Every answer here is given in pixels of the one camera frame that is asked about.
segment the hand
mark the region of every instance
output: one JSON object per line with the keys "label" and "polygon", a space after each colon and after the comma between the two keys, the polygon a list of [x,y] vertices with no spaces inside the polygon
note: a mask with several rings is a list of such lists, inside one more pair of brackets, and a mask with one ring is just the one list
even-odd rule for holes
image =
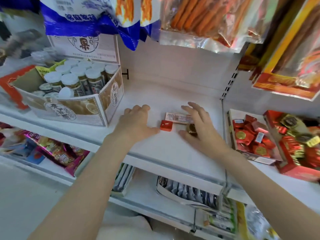
{"label": "hand", "polygon": [[159,128],[147,126],[149,110],[150,106],[146,104],[142,107],[135,105],[132,109],[126,108],[113,133],[128,138],[127,143],[131,142],[132,145],[159,133]]}
{"label": "hand", "polygon": [[188,102],[188,104],[192,108],[184,105],[181,108],[192,116],[198,138],[185,130],[179,131],[179,135],[192,147],[212,159],[219,159],[224,156],[230,148],[214,128],[209,113],[196,103]]}

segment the forearm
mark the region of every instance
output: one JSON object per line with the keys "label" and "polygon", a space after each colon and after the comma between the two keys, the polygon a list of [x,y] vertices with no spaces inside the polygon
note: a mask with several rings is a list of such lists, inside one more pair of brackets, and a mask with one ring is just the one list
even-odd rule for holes
{"label": "forearm", "polygon": [[29,240],[95,239],[116,173],[130,147],[125,138],[108,135],[82,174]]}
{"label": "forearm", "polygon": [[320,216],[230,150],[219,162],[245,189],[283,240],[318,239]]}

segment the open box lid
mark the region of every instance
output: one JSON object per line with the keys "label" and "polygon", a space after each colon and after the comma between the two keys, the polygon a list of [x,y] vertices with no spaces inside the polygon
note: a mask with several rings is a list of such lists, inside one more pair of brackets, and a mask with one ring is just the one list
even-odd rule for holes
{"label": "open box lid", "polygon": [[51,46],[65,57],[120,65],[116,35],[100,34],[97,37],[48,35],[48,38]]}

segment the person's right hand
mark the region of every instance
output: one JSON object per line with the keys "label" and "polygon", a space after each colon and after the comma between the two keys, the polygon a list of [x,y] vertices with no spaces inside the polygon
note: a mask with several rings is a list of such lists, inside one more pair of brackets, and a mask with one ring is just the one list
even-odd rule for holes
{"label": "person's right hand", "polygon": [[192,116],[198,138],[185,130],[179,131],[179,135],[192,147],[212,159],[224,156],[230,148],[214,128],[209,113],[196,103],[188,102],[188,104],[191,107],[182,105],[181,108]]}

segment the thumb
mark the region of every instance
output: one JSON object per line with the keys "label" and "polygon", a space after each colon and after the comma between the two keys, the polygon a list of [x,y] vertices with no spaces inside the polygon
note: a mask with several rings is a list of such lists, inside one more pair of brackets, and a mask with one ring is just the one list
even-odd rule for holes
{"label": "thumb", "polygon": [[146,135],[148,137],[156,135],[160,132],[160,129],[157,127],[147,127]]}
{"label": "thumb", "polygon": [[200,145],[200,140],[192,135],[190,135],[187,131],[185,130],[180,130],[179,135],[186,141],[188,142],[193,148],[197,149],[200,151],[201,145]]}

